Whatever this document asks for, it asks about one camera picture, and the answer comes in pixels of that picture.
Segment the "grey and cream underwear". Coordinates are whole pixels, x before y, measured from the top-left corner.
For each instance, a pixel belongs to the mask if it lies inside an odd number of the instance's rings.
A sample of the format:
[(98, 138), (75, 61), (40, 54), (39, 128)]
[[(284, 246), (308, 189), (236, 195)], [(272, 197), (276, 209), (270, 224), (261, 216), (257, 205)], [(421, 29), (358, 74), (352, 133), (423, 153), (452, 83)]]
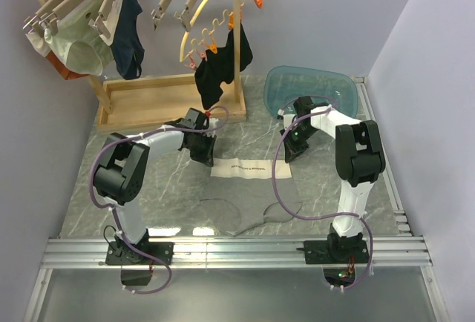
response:
[(235, 237), (293, 218), (275, 196), (271, 169), (271, 160), (214, 160), (200, 205), (219, 232)]

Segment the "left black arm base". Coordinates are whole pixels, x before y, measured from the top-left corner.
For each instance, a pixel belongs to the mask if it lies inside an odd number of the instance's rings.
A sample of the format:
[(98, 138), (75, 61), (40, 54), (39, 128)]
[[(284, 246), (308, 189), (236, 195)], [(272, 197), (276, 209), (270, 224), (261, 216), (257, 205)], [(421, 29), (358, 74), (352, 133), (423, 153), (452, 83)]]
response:
[[(138, 247), (148, 255), (160, 259), (168, 265), (171, 263), (174, 244), (144, 243)], [(131, 287), (147, 286), (152, 279), (152, 267), (157, 263), (130, 249), (122, 240), (110, 242), (105, 257), (106, 266), (119, 266), (123, 285)]]

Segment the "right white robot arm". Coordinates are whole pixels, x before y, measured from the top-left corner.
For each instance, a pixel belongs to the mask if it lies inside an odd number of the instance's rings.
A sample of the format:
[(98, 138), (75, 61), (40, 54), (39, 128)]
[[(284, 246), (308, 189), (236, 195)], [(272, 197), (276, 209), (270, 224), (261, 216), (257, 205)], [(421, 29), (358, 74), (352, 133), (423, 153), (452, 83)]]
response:
[(284, 119), (281, 135), (287, 163), (309, 148), (307, 140), (317, 131), (335, 140), (335, 168), (341, 179), (341, 193), (324, 254), (335, 263), (345, 263), (362, 254), (366, 262), (368, 251), (361, 219), (369, 193), (386, 167), (379, 127), (373, 120), (347, 116), (328, 102), (315, 103), (311, 96), (300, 96), (292, 105), (294, 114), (285, 114), (283, 109), (278, 112)]

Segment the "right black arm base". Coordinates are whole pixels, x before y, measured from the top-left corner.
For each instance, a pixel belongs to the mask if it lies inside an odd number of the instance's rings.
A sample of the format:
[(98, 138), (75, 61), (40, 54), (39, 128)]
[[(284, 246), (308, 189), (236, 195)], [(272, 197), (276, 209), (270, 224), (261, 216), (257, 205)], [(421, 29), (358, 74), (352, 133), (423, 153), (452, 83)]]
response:
[(305, 264), (322, 265), (325, 281), (332, 288), (345, 290), (358, 282), (356, 266), (365, 263), (359, 279), (371, 271), (370, 250), (364, 240), (332, 237), (327, 240), (305, 240), (298, 251), (304, 253)]

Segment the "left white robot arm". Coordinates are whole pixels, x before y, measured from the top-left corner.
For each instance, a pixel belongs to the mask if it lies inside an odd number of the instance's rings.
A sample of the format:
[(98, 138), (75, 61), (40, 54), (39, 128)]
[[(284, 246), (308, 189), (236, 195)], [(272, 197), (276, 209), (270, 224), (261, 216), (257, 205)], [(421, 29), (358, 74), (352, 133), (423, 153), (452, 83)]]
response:
[(139, 193), (150, 161), (173, 151), (189, 151), (192, 160), (213, 166), (215, 131), (219, 120), (190, 108), (185, 117), (136, 135), (112, 133), (91, 167), (89, 194), (98, 208), (106, 208), (116, 223), (112, 254), (141, 264), (157, 254), (149, 243)]

